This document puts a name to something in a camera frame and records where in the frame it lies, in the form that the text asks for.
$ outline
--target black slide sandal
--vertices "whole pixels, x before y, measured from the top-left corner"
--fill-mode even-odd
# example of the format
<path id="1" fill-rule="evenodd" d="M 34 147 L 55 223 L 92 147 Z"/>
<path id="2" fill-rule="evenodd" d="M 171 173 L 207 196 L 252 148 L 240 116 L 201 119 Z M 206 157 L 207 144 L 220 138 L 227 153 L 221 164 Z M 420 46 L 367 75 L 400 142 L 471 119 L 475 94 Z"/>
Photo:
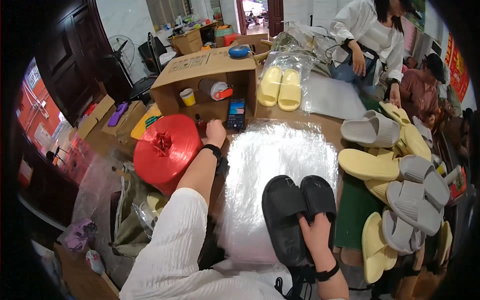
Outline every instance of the black slide sandal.
<path id="1" fill-rule="evenodd" d="M 273 177 L 265 185 L 262 210 L 278 260 L 285 266 L 299 265 L 307 249 L 296 216 L 307 211 L 300 188 L 287 175 Z"/>
<path id="2" fill-rule="evenodd" d="M 309 175 L 302 179 L 300 189 L 305 198 L 308 208 L 306 219 L 309 223 L 313 222 L 315 216 L 319 213 L 325 213 L 330 221 L 330 237 L 328 239 L 328 248 L 333 251 L 333 242 L 335 236 L 336 204 L 335 196 L 330 184 L 320 176 Z"/>

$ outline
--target purple phone case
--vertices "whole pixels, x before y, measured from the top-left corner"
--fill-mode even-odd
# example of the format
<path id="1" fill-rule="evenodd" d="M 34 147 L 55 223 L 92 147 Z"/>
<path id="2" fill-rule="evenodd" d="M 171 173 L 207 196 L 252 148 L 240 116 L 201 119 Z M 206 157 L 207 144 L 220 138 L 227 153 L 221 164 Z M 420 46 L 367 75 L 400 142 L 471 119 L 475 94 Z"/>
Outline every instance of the purple phone case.
<path id="1" fill-rule="evenodd" d="M 117 110 L 113 113 L 113 115 L 108 120 L 107 126 L 108 127 L 117 126 L 120 118 L 125 113 L 125 111 L 127 111 L 127 108 L 128 108 L 128 103 L 127 102 L 119 104 L 118 107 L 117 107 Z"/>

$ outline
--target red banner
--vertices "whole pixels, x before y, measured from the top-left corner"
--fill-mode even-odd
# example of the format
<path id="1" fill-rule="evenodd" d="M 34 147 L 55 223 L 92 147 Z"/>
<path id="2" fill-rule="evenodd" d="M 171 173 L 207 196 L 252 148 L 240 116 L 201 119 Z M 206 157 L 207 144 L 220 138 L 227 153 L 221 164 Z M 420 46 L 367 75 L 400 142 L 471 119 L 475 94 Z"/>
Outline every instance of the red banner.
<path id="1" fill-rule="evenodd" d="M 455 89 L 458 100 L 462 102 L 467 92 L 470 78 L 463 57 L 460 55 L 460 50 L 453 42 L 451 34 L 448 35 L 445 63 L 450 66 L 450 84 Z"/>

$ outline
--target smartphone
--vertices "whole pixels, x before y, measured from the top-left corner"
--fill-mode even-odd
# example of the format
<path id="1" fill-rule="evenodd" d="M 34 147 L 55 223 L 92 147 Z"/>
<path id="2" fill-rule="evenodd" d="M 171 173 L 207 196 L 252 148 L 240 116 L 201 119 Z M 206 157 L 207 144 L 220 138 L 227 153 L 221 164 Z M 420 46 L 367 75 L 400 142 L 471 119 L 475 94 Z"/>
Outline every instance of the smartphone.
<path id="1" fill-rule="evenodd" d="M 245 129 L 245 99 L 231 99 L 228 104 L 227 128 Z"/>

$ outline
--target yellow cup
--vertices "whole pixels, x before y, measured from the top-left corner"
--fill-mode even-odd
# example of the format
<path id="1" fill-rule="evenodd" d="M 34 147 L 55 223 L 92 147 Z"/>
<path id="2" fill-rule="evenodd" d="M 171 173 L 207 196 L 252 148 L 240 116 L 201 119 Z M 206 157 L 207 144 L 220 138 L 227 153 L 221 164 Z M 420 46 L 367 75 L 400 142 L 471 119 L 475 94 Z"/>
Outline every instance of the yellow cup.
<path id="1" fill-rule="evenodd" d="M 195 104 L 195 96 L 193 95 L 193 90 L 191 88 L 187 88 L 180 92 L 180 98 L 186 106 L 192 106 Z"/>

